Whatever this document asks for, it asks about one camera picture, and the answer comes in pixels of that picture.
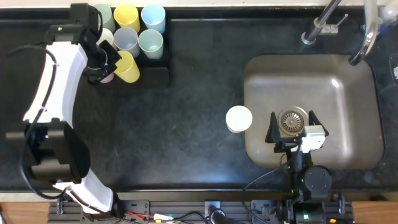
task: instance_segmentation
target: sink drain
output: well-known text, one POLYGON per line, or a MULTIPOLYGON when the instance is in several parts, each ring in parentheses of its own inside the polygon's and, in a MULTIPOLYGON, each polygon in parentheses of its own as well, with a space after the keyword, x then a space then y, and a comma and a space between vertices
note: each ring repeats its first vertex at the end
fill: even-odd
POLYGON ((280 129, 288 135, 295 136, 306 124, 308 124, 308 115, 303 109, 297 106, 279 113, 280 129))

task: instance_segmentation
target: wooden surface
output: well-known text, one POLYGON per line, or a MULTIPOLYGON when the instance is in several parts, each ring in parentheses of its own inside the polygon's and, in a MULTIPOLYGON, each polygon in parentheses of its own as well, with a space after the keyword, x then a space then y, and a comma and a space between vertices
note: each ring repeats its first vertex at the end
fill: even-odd
MULTIPOLYGON (((7 224, 46 224, 47 202, 0 203, 7 224)), ((398 223, 398 202, 354 202, 355 224, 398 223)))

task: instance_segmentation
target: faucet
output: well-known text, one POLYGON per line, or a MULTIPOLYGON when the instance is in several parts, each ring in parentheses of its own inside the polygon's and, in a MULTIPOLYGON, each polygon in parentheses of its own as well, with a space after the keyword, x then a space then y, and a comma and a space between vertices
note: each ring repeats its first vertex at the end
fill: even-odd
MULTIPOLYGON (((326 20, 329 19, 331 13, 337 8, 341 0, 331 0, 329 5, 323 10, 318 18, 315 18, 313 24, 309 28, 308 32, 304 32, 301 36, 304 44, 314 44, 318 35, 332 35, 337 34, 338 26, 347 18, 345 17, 337 23, 337 25, 327 25, 326 20)), ((379 18, 377 13, 377 2, 376 0, 363 0, 366 20, 366 30, 364 34, 364 40, 361 48, 357 54, 353 54, 348 62, 350 65, 357 65, 365 58, 371 51, 374 42, 376 41, 377 30, 379 28, 379 18)))

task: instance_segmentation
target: stainless steel sink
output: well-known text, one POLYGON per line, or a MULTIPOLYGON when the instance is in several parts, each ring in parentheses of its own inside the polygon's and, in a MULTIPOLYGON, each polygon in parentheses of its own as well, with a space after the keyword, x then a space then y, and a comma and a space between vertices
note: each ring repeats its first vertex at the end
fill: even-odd
POLYGON ((308 124, 313 110, 330 135, 312 152, 314 164, 335 169, 374 167, 384 154, 373 72, 348 55, 262 55, 245 68, 244 105, 253 115, 246 150, 260 166, 277 167, 281 154, 264 142, 271 113, 281 135, 308 124))

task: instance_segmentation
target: countertop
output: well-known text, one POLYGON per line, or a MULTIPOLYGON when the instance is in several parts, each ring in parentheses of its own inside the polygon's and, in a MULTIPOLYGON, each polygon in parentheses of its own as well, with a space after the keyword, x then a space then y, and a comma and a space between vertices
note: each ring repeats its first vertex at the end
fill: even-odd
MULTIPOLYGON (((244 133, 233 134, 226 127, 226 112, 243 105, 244 67, 263 54, 356 52, 363 40, 359 29, 363 10, 338 9, 330 23, 347 11, 350 16, 336 36, 321 36, 307 46, 300 36, 321 13, 317 8, 168 9, 172 55, 168 88, 99 91, 84 78, 80 80, 73 126, 90 150, 91 169, 117 191, 240 189, 270 171, 250 160, 244 133)), ((65 9, 46 13, 32 10, 26 15, 34 17, 28 19, 14 12, 3 14, 0 53, 41 42, 51 24, 63 24, 68 16, 65 9)), ((389 57, 398 50, 397 38, 395 27, 377 40, 366 58, 375 74, 385 155, 374 169, 332 170, 333 189, 398 189, 398 86, 389 66, 389 57)), ((27 190, 17 169, 18 151, 5 140, 4 133, 8 126, 22 121, 43 64, 44 56, 37 52, 0 60, 3 192, 27 190)), ((260 180, 257 188, 281 191, 290 186, 283 172, 276 172, 260 180)))

